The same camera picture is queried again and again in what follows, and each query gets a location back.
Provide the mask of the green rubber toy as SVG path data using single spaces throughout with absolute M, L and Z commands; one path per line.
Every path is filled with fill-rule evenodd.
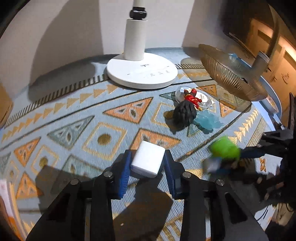
M 239 160 L 240 148 L 236 146 L 227 136 L 215 140 L 209 150 L 212 156 L 221 158 L 222 160 Z

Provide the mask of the teal translucent toy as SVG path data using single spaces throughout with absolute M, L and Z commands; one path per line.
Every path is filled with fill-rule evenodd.
M 223 126 L 219 117 L 212 112 L 208 112 L 208 110 L 198 111 L 193 124 L 205 134 L 211 133 L 214 129 L 219 129 Z

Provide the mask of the red figure black hair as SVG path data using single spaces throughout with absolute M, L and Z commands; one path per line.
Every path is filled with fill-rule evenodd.
M 178 130 L 182 130 L 185 127 L 193 123 L 196 118 L 197 111 L 194 105 L 185 100 L 179 103 L 173 112 L 173 121 Z

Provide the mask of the clear round lidded container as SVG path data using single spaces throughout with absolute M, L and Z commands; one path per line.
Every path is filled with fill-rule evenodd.
M 200 92 L 197 88 L 181 86 L 175 91 L 175 100 L 178 103 L 182 101 L 191 102 L 196 110 L 206 110 L 215 106 L 215 101 L 206 94 Z

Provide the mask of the white charger cube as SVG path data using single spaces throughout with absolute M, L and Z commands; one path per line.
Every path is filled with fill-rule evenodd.
M 165 148 L 156 144 L 141 141 L 131 163 L 131 170 L 147 178 L 154 178 L 158 175 Z

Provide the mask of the pink cartoon plate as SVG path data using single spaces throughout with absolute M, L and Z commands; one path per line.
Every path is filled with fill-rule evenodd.
M 261 104 L 269 114 L 278 114 L 280 112 L 275 101 L 269 94 L 261 101 Z

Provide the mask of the patterned blue table mat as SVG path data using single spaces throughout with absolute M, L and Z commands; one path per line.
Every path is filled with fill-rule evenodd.
M 149 49 L 178 70 L 173 84 L 158 90 L 121 87 L 106 74 L 111 55 L 90 57 L 41 76 L 14 98 L 1 130 L 1 179 L 10 181 L 26 238 L 68 182 L 87 181 L 105 171 L 141 141 L 171 151 L 173 159 L 201 179 L 208 146 L 227 136 L 240 147 L 256 145 L 273 130 L 259 102 L 229 94 L 184 48 Z M 207 109 L 223 126 L 205 134 L 193 123 L 173 127 L 175 91 L 196 87 L 215 101 Z

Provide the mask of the beige thermos bottle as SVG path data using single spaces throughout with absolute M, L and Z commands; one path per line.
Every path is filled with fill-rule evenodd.
M 270 58 L 262 51 L 259 51 L 253 65 L 251 66 L 252 75 L 260 78 L 267 69 Z

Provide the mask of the dark television screen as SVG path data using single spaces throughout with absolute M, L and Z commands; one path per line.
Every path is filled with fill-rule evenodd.
M 274 20 L 267 1 L 227 1 L 221 20 L 223 32 L 250 55 L 266 52 Z

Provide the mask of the white desk lamp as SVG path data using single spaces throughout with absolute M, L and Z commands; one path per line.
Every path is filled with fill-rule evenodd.
M 175 64 L 168 59 L 145 52 L 147 12 L 144 1 L 134 1 L 126 20 L 124 51 L 108 61 L 109 78 L 124 87 L 150 90 L 164 88 L 178 75 Z

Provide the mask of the woven pen holder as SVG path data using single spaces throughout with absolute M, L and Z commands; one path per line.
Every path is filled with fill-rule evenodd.
M 13 106 L 12 99 L 6 92 L 4 86 L 0 83 L 0 128 L 5 125 Z

